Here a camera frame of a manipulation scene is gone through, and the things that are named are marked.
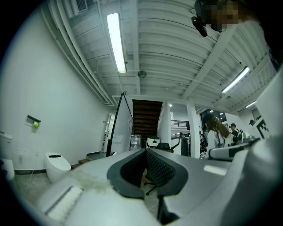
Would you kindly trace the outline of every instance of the cable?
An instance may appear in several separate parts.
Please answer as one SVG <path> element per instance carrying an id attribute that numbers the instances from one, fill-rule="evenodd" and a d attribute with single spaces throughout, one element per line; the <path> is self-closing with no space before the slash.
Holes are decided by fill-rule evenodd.
<path id="1" fill-rule="evenodd" d="M 38 155 L 36 156 L 34 169 L 35 169 L 35 167 L 36 167 L 37 158 L 38 158 Z M 30 187 L 31 187 L 31 177 L 30 177 L 30 183 L 29 183 L 28 188 L 27 188 L 26 192 L 24 193 L 23 197 L 27 194 L 27 191 L 28 191 L 28 190 L 30 189 Z"/>

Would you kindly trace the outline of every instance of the white column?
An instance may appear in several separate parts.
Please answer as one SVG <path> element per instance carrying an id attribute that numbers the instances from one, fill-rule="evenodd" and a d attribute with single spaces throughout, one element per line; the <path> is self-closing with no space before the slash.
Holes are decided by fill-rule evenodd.
<path id="1" fill-rule="evenodd" d="M 192 101 L 189 101 L 189 103 L 187 104 L 187 113 L 190 122 L 191 157 L 199 158 L 200 155 L 199 123 L 196 115 L 195 104 Z"/>

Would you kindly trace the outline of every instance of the whiteboard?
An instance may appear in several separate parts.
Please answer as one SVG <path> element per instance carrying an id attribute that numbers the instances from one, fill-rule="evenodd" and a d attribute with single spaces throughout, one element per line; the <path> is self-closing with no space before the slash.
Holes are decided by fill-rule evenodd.
<path id="1" fill-rule="evenodd" d="M 114 152 L 122 153 L 130 150 L 132 128 L 133 117 L 125 95 L 122 93 L 111 134 L 112 145 L 110 154 L 113 154 Z"/>

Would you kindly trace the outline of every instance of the long hair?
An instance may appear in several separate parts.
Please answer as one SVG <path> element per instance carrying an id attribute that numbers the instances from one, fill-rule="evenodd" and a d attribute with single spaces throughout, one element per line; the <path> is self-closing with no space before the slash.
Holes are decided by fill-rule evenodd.
<path id="1" fill-rule="evenodd" d="M 227 136 L 229 135 L 229 131 L 225 128 L 225 126 L 219 121 L 217 120 L 214 116 L 211 117 L 207 122 L 207 130 L 208 132 L 210 130 L 213 131 L 219 131 L 220 134 L 224 137 L 227 138 Z"/>

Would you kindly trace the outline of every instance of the railing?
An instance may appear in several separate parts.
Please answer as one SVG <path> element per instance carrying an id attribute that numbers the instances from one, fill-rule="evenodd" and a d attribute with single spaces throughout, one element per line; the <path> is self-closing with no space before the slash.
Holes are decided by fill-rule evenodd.
<path id="1" fill-rule="evenodd" d="M 187 128 L 188 121 L 171 120 L 171 127 Z"/>

